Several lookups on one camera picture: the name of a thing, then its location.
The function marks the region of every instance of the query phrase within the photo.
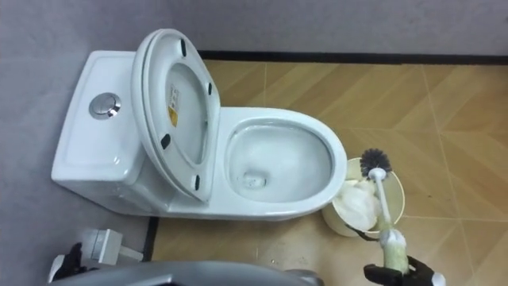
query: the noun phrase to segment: yellow sticker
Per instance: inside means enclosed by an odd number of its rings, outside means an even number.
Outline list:
[[[169,106],[167,107],[167,112],[169,113],[169,118],[171,120],[171,124],[176,127],[176,125],[178,124],[178,114],[176,113],[176,111],[172,108],[170,108]]]

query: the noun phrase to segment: wall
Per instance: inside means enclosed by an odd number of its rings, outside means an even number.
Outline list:
[[[0,3],[0,285],[42,285],[52,259],[89,228],[142,250],[147,218],[99,207],[50,179],[72,91],[88,53],[136,50],[171,27],[164,0]]]
[[[173,1],[199,49],[508,54],[506,0]]]

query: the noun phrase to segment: floor tile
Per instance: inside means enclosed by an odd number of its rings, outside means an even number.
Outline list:
[[[258,233],[258,222],[163,218],[152,259],[256,263]]]
[[[466,285],[471,266],[460,225],[452,219],[403,218],[398,224],[408,254],[442,272],[449,285]],[[363,267],[383,263],[379,245],[332,232],[320,213],[260,227],[258,263],[277,269],[312,269],[329,285],[371,285]]]
[[[206,60],[205,64],[222,106],[264,106],[265,63]]]
[[[508,133],[443,133],[460,215],[508,220]]]
[[[377,244],[332,232],[320,212],[260,227],[260,265],[314,270],[326,285],[371,285],[363,267],[382,257]]]
[[[457,220],[403,218],[398,228],[406,237],[408,255],[442,273],[447,285],[475,285],[464,234]]]
[[[339,128],[434,130],[420,67],[267,64],[266,103]]]
[[[508,67],[445,65],[424,71],[440,129],[508,132]]]
[[[405,214],[452,218],[456,205],[437,133],[375,129],[337,129],[348,158],[382,149],[406,194]]]
[[[463,224],[478,285],[506,285],[508,222],[464,221]]]

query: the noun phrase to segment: black baseboard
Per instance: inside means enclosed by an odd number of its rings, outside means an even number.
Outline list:
[[[150,217],[146,239],[143,247],[143,261],[151,261],[153,255],[153,245],[156,241],[157,227],[159,227],[159,218]]]
[[[243,60],[343,64],[484,64],[508,65],[508,56],[411,55],[333,52],[199,51],[204,60]]]

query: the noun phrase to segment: toilet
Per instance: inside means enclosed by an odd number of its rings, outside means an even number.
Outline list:
[[[278,221],[323,208],[346,168],[315,118],[221,106],[196,48],[160,29],[137,52],[90,54],[52,179],[126,215]]]

